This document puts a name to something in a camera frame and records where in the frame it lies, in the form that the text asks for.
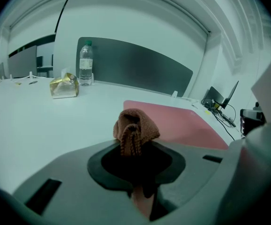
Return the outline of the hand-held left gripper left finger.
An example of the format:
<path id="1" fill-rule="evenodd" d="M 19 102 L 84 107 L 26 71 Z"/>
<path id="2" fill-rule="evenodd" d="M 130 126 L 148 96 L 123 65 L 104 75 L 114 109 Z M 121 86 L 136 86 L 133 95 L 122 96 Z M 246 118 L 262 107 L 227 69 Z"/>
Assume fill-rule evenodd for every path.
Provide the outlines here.
<path id="1" fill-rule="evenodd" d="M 127 192 L 103 188 L 90 176 L 87 163 L 115 140 L 65 153 L 30 176 L 13 195 L 0 195 L 28 224 L 147 225 L 149 220 L 131 202 Z M 42 215 L 25 203 L 48 180 L 61 182 Z"/>

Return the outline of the brown knitted cloth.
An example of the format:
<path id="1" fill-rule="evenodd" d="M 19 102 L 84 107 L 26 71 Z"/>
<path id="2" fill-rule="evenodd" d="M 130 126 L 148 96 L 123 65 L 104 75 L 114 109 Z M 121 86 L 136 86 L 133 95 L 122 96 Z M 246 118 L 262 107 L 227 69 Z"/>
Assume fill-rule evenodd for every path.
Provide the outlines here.
<path id="1" fill-rule="evenodd" d="M 122 111 L 113 127 L 113 136 L 120 141 L 120 155 L 138 157 L 142 147 L 160 137 L 155 122 L 142 110 L 130 108 Z"/>

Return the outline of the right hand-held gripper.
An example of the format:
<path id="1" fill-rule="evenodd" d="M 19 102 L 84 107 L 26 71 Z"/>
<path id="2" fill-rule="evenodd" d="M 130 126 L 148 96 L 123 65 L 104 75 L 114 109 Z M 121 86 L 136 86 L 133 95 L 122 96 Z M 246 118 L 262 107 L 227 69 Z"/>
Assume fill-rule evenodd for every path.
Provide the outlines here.
<path id="1" fill-rule="evenodd" d="M 241 109 L 240 116 L 244 119 L 248 119 L 241 120 L 241 133 L 244 136 L 247 136 L 253 129 L 265 124 L 262 111 Z"/>

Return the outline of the gold tissue pack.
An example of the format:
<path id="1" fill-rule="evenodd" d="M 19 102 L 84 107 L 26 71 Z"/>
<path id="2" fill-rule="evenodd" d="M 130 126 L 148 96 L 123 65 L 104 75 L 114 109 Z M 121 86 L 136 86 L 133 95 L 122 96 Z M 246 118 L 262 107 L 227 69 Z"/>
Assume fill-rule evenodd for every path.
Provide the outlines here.
<path id="1" fill-rule="evenodd" d="M 79 94 L 78 79 L 68 71 L 68 68 L 62 69 L 61 77 L 54 78 L 49 87 L 53 99 L 73 98 Z"/>

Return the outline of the light grey desk divider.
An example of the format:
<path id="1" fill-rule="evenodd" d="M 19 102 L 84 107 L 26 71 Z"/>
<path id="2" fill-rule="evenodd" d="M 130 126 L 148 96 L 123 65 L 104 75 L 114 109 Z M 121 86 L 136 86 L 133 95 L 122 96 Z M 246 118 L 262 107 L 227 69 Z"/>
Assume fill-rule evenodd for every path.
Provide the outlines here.
<path id="1" fill-rule="evenodd" d="M 37 75 L 37 47 L 32 46 L 8 59 L 8 71 L 13 78 Z"/>

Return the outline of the black laptop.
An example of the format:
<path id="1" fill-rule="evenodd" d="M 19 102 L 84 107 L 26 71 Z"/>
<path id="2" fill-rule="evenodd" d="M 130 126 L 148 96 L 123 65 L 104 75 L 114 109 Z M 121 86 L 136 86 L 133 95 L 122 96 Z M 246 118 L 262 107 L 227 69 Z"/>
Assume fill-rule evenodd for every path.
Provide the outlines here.
<path id="1" fill-rule="evenodd" d="M 232 90 L 231 90 L 229 96 L 228 96 L 227 98 L 225 98 L 225 100 L 224 100 L 223 103 L 221 104 L 221 107 L 222 107 L 223 109 L 225 109 L 225 108 L 227 107 L 227 105 L 229 104 L 229 101 L 230 101 L 230 99 L 232 98 L 232 96 L 233 96 L 233 94 L 234 94 L 234 92 L 235 92 L 235 90 L 236 90 L 236 88 L 237 88 L 238 83 L 239 83 L 239 81 L 237 81 L 237 83 L 236 83 L 236 84 L 234 85 L 234 87 L 232 88 Z"/>

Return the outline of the clear plastic water bottle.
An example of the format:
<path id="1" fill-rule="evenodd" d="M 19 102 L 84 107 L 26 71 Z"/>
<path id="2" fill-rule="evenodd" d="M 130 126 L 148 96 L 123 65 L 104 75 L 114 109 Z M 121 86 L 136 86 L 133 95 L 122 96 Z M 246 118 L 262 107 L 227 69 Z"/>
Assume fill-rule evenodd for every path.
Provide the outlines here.
<path id="1" fill-rule="evenodd" d="M 92 83 L 93 48 L 92 41 L 86 40 L 79 54 L 79 83 L 89 86 Z"/>

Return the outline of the pink desk mat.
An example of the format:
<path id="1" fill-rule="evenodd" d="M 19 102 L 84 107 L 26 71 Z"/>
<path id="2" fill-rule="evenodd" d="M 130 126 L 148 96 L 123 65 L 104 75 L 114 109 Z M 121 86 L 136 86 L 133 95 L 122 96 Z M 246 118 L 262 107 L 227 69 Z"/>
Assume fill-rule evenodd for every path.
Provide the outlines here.
<path id="1" fill-rule="evenodd" d="M 144 111 L 159 128 L 160 138 L 158 141 L 160 142 L 209 149 L 228 149 L 228 144 L 225 140 L 203 119 L 205 112 L 199 109 L 177 108 L 132 100 L 124 101 L 123 107 L 124 109 L 137 108 Z M 176 210 L 157 220 L 163 220 Z"/>

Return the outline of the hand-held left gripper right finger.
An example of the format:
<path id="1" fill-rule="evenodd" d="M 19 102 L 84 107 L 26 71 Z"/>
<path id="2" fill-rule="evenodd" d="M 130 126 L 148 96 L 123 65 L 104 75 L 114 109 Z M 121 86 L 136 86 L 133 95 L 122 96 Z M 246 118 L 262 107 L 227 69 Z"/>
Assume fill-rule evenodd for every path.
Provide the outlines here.
<path id="1" fill-rule="evenodd" d="M 150 221 L 186 204 L 209 181 L 226 150 L 168 142 L 151 142 L 149 156 L 153 174 L 148 191 L 154 195 Z"/>

